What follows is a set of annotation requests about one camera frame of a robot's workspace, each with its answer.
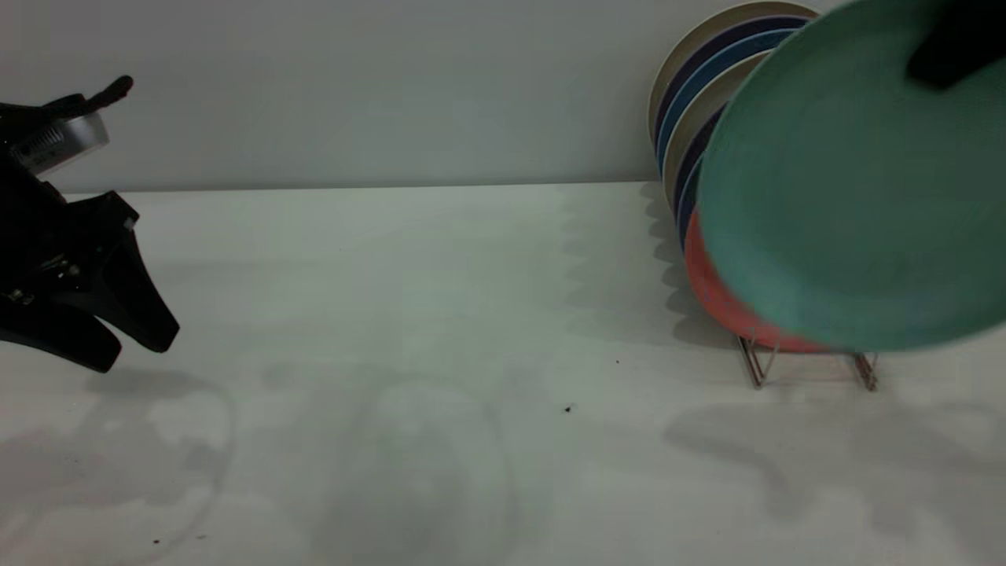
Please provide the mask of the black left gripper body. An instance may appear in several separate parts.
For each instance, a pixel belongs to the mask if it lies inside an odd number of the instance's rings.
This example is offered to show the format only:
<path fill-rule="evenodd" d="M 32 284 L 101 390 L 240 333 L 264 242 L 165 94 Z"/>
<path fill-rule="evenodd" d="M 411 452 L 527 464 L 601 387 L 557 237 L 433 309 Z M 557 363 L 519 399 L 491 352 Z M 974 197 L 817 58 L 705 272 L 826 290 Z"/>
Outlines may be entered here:
<path fill-rule="evenodd" d="M 133 230 L 140 215 L 115 191 L 65 200 L 47 172 L 110 141 L 107 101 L 2 106 L 2 293 L 26 308 L 78 307 L 83 244 L 98 233 Z"/>

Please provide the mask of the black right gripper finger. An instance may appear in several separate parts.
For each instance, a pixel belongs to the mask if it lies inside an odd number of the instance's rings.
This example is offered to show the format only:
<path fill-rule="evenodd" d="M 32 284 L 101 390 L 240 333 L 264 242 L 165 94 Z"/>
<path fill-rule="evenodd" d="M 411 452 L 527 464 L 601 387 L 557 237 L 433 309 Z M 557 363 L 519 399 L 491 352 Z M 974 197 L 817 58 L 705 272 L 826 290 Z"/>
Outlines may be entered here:
<path fill-rule="evenodd" d="M 1004 1 L 948 1 L 916 47 L 906 75 L 948 90 L 1005 57 Z"/>

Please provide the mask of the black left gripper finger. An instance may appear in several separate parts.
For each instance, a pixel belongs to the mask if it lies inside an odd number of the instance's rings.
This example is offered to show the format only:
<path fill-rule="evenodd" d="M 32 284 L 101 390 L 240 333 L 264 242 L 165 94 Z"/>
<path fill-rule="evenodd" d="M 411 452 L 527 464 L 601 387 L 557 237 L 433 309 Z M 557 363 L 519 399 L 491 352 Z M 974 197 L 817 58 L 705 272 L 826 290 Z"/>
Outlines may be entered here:
<path fill-rule="evenodd" d="M 79 308 L 149 351 L 169 350 L 180 325 L 151 279 L 133 230 L 91 237 L 79 265 Z"/>
<path fill-rule="evenodd" d="M 96 318 L 76 312 L 4 313 L 1 340 L 66 359 L 99 373 L 107 373 L 122 344 Z"/>

